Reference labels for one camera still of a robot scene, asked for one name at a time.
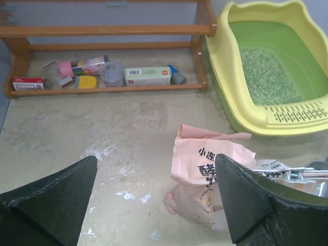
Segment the white bag sealing clip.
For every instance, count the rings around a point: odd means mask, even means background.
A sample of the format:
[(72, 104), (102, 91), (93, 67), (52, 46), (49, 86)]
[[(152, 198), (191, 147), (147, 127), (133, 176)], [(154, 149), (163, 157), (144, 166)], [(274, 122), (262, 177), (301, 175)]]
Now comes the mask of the white bag sealing clip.
[(287, 168), (281, 170), (252, 170), (266, 178), (281, 179), (287, 182), (312, 182), (313, 180), (327, 180), (327, 170), (314, 168)]

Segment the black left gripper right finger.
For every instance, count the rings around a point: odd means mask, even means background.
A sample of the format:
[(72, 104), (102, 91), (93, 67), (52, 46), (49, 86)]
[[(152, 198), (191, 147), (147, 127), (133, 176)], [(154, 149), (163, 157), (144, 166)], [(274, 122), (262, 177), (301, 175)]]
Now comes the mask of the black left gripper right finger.
[(232, 243), (327, 245), (327, 198), (287, 187), (224, 154), (216, 156), (215, 168)]

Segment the pink cat litter bag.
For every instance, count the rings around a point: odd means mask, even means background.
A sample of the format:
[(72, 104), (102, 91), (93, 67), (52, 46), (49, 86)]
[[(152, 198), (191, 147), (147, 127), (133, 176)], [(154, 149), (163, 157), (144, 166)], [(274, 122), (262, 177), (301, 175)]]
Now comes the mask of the pink cat litter bag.
[[(291, 168), (274, 159), (257, 159), (254, 152), (233, 142), (251, 137), (250, 133), (223, 134), (181, 125), (175, 138), (171, 166), (171, 177), (177, 186), (164, 198), (169, 213), (179, 214), (214, 231), (228, 231), (217, 185), (216, 155), (224, 154), (251, 170)], [(315, 183), (315, 180), (304, 183), (272, 180), (306, 193), (310, 193)]]

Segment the grey metal litter scoop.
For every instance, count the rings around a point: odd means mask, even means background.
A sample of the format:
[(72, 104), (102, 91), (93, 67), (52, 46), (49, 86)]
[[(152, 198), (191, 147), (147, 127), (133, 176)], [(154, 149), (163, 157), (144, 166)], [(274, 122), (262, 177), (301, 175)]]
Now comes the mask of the grey metal litter scoop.
[[(315, 170), (327, 170), (326, 161), (312, 161), (306, 165), (307, 168), (314, 168)], [(319, 197), (327, 198), (327, 177), (315, 179), (310, 193)]]

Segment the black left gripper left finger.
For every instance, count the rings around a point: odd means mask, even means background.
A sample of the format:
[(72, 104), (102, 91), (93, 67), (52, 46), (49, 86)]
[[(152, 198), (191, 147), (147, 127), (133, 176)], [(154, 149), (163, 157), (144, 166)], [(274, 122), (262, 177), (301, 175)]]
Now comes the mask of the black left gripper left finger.
[(97, 158), (1, 194), (1, 245), (77, 245)]

